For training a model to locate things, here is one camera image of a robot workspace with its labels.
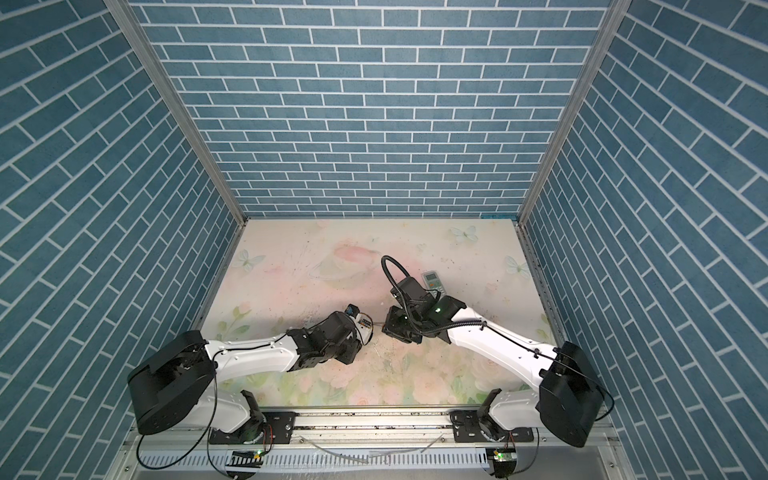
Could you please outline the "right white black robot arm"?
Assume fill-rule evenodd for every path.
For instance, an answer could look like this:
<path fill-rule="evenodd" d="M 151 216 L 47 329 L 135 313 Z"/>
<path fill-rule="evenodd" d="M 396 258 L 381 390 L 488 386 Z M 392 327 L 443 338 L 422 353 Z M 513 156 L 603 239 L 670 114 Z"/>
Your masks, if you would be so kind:
<path fill-rule="evenodd" d="M 528 386 L 488 394 L 477 421 L 489 440 L 503 441 L 517 428 L 544 427 L 567 445 L 585 446 L 608 392 L 580 347 L 518 335 L 454 297 L 429 292 L 410 276 L 394 283 L 390 293 L 398 305 L 387 313 L 383 333 L 414 344 L 439 338 L 483 356 Z"/>

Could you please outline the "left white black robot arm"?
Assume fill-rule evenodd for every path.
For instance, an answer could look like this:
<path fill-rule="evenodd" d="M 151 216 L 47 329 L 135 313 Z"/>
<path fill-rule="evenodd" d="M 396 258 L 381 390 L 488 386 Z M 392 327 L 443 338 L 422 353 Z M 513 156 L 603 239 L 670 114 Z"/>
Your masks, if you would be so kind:
<path fill-rule="evenodd" d="M 198 330 L 180 334 L 128 376 L 142 435 L 176 426 L 209 427 L 214 444 L 265 439 L 268 420 L 247 390 L 225 394 L 219 383 L 260 373 L 314 368 L 329 360 L 351 364 L 373 336 L 373 321 L 356 306 L 303 328 L 248 341 L 207 340 Z"/>

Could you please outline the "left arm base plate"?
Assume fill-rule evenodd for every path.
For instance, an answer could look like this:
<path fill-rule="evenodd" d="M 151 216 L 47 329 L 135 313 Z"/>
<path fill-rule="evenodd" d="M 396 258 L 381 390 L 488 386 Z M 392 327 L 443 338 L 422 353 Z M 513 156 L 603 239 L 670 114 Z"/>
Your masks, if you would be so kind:
<path fill-rule="evenodd" d="M 248 420 L 231 433 L 213 429 L 209 442 L 213 445 L 288 444 L 296 417 L 292 411 L 265 412 L 261 420 Z"/>

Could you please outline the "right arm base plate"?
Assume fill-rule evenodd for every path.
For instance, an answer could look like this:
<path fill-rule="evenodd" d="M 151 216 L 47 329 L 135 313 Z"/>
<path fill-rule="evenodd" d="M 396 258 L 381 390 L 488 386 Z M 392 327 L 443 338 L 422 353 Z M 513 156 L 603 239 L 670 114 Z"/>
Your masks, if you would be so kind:
<path fill-rule="evenodd" d="M 456 443 L 480 442 L 533 442 L 534 431 L 530 427 L 504 430 L 488 414 L 480 415 L 477 410 L 451 410 L 448 418 Z"/>

